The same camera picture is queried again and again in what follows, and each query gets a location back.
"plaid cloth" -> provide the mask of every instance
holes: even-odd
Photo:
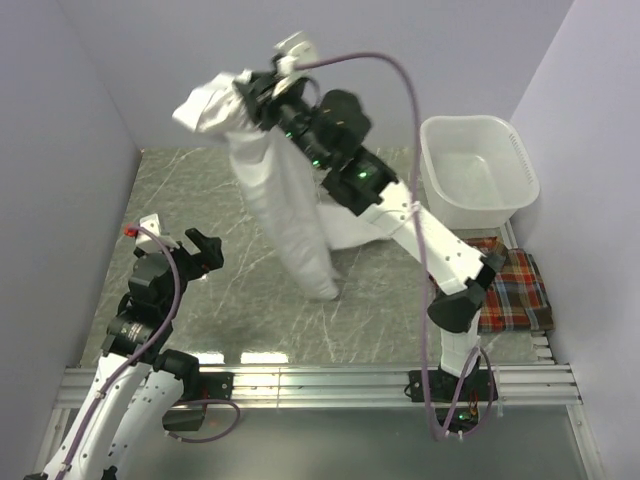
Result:
[[[520,248],[509,250],[496,237],[465,242],[485,254],[495,251],[506,258],[487,292],[478,331],[553,330],[551,305],[533,257]]]

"white bracket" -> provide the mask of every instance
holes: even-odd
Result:
[[[278,43],[275,49],[283,55],[278,60],[277,65],[278,73],[283,79],[278,82],[273,91],[273,96],[277,97],[297,80],[309,73],[307,70],[295,70],[295,65],[317,61],[318,52],[304,32],[294,33],[289,38]]]
[[[147,215],[140,219],[140,226],[151,232],[158,237],[160,241],[168,248],[180,248],[178,242],[176,242],[168,232],[163,231],[160,216],[157,213]],[[160,251],[158,244],[151,240],[148,235],[139,232],[136,236],[136,247],[143,250],[145,253],[154,253]]]

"marble floor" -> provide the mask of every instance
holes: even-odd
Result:
[[[378,150],[405,178],[409,153]],[[419,360],[420,265],[394,242],[335,252],[334,265],[342,274],[340,298],[326,303],[306,300],[246,212],[221,149],[145,151],[123,225],[154,212],[187,246],[184,231],[190,227],[221,237],[226,261],[223,269],[190,284],[167,346],[196,354],[202,363]],[[119,237],[82,358],[84,366],[93,365],[99,356],[106,325],[126,291],[135,260],[132,252],[132,241]],[[439,342],[433,327],[428,343],[433,364],[440,355]],[[482,343],[497,363],[537,359],[528,332],[483,335]]]

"white cloth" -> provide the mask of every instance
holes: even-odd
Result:
[[[309,161],[277,128],[264,132],[248,118],[232,82],[249,75],[219,74],[193,90],[173,118],[228,143],[247,209],[282,263],[308,296],[333,299],[339,292],[329,249],[362,245],[383,233],[340,205],[318,203]]]

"laundry basket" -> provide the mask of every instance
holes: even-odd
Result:
[[[500,227],[540,193],[522,140],[500,118],[431,117],[420,137],[429,210],[451,229]]]

